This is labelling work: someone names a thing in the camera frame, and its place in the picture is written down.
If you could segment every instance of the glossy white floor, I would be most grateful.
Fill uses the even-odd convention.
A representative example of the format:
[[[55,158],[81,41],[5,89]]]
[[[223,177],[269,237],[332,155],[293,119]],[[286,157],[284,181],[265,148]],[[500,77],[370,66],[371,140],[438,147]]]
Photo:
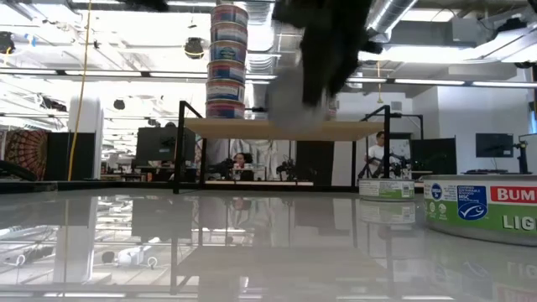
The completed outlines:
[[[0,299],[537,299],[535,248],[429,231],[420,200],[181,193],[0,195]]]

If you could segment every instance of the white column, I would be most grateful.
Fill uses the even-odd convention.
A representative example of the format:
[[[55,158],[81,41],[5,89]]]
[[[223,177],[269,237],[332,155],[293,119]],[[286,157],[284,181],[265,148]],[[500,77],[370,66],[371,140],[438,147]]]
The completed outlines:
[[[81,284],[91,280],[93,271],[93,248],[95,241],[96,213],[98,197],[81,197],[70,201],[73,203],[89,203],[87,226],[61,226],[58,230],[55,247],[54,277],[53,282],[64,282],[64,271],[66,266],[66,283]],[[80,217],[82,213],[75,213],[74,208],[69,210],[69,218]],[[69,227],[67,236],[65,228]]]
[[[102,151],[102,129],[104,125],[104,106],[101,98],[92,90],[91,85],[86,84],[86,91],[82,102],[81,116],[78,126],[78,133],[95,133],[95,152],[93,158],[93,178],[101,177],[101,151]],[[69,122],[67,127],[72,133],[76,127],[76,117],[78,113],[80,94],[77,92],[70,99]]]

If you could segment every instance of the ceiling pipe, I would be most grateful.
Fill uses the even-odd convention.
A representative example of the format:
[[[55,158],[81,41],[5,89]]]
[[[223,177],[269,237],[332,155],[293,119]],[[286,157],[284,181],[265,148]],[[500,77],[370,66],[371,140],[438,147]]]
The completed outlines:
[[[367,22],[371,40],[388,43],[392,29],[417,2],[418,0],[376,0]]]

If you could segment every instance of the man in white shirt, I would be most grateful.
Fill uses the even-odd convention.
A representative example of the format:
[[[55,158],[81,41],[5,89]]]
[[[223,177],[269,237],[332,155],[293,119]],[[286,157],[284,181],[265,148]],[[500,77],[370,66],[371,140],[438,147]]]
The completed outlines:
[[[377,144],[369,147],[368,153],[363,157],[363,160],[367,162],[370,159],[375,159],[372,160],[371,163],[369,163],[369,169],[371,170],[371,173],[375,173],[375,171],[378,169],[378,166],[380,166],[383,157],[384,131],[381,131],[377,133]]]

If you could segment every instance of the seated woman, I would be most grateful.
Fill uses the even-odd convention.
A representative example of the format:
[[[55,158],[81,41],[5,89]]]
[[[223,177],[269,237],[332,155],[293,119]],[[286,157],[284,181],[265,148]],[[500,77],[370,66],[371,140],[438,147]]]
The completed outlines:
[[[233,162],[236,168],[244,169],[245,164],[251,164],[253,162],[252,155],[251,154],[245,154],[245,153],[238,153],[233,156]],[[254,175],[252,170],[239,170],[234,171],[234,174],[239,173],[240,174],[240,180],[245,181],[253,181]]]

